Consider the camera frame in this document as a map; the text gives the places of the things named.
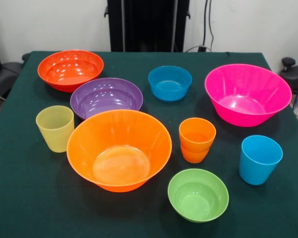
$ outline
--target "blue bowl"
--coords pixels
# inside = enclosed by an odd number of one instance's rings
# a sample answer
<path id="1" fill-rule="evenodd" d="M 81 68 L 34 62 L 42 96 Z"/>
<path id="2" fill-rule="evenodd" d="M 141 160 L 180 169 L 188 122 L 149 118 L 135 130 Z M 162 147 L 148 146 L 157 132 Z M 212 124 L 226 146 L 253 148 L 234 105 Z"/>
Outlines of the blue bowl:
<path id="1" fill-rule="evenodd" d="M 191 74 L 177 66 L 161 66 L 148 75 L 152 93 L 159 99 L 172 102 L 183 98 L 192 83 Z"/>

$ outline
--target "green bowl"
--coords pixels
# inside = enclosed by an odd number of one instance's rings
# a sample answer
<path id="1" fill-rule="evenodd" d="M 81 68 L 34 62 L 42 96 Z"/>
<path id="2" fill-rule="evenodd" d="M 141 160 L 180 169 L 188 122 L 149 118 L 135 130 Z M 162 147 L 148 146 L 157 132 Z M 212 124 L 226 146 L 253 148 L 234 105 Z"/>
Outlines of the green bowl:
<path id="1" fill-rule="evenodd" d="M 177 173 L 168 186 L 173 208 L 190 222 L 216 219 L 228 206 L 228 190 L 219 177 L 201 169 Z"/>

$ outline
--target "red bowl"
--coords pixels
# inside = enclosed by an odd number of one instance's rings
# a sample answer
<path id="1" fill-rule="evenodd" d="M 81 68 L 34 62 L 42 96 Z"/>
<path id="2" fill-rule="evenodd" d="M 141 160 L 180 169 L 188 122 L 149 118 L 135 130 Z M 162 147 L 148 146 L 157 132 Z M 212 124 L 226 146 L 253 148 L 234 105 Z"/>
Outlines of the red bowl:
<path id="1" fill-rule="evenodd" d="M 72 93 L 96 79 L 104 68 L 100 56 L 89 51 L 70 50 L 54 53 L 39 64 L 38 74 L 56 90 Z"/>

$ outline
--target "white wall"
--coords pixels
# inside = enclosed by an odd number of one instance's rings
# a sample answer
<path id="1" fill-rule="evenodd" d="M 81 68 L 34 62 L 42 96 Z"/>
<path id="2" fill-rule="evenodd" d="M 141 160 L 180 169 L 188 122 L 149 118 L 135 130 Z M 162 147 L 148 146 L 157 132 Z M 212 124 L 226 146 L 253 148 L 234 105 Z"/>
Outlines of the white wall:
<path id="1" fill-rule="evenodd" d="M 203 41 L 204 4 L 190 0 L 184 50 Z M 211 24 L 215 52 L 262 52 L 273 71 L 286 56 L 298 63 L 298 0 L 213 0 Z"/>
<path id="2" fill-rule="evenodd" d="M 107 0 L 0 0 L 0 60 L 33 50 L 110 51 Z"/>
<path id="3" fill-rule="evenodd" d="M 184 50 L 203 39 L 204 0 L 191 0 Z M 32 50 L 109 51 L 107 0 L 0 0 L 0 59 Z M 298 62 L 298 0 L 213 0 L 216 52 L 263 52 L 274 71 L 282 57 Z M 208 34 L 207 45 L 210 45 Z"/>

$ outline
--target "yellow cup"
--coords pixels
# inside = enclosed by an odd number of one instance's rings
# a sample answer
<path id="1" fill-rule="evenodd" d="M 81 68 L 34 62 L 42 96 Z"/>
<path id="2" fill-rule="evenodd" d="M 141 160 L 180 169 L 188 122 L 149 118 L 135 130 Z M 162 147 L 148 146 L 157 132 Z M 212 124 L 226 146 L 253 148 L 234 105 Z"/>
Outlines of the yellow cup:
<path id="1" fill-rule="evenodd" d="M 215 139 L 215 126 L 202 118 L 188 118 L 179 126 L 181 151 L 184 159 L 190 163 L 204 160 Z"/>
<path id="2" fill-rule="evenodd" d="M 74 113 L 65 106 L 51 106 L 36 116 L 42 136 L 54 152 L 65 152 L 68 139 L 74 131 Z"/>

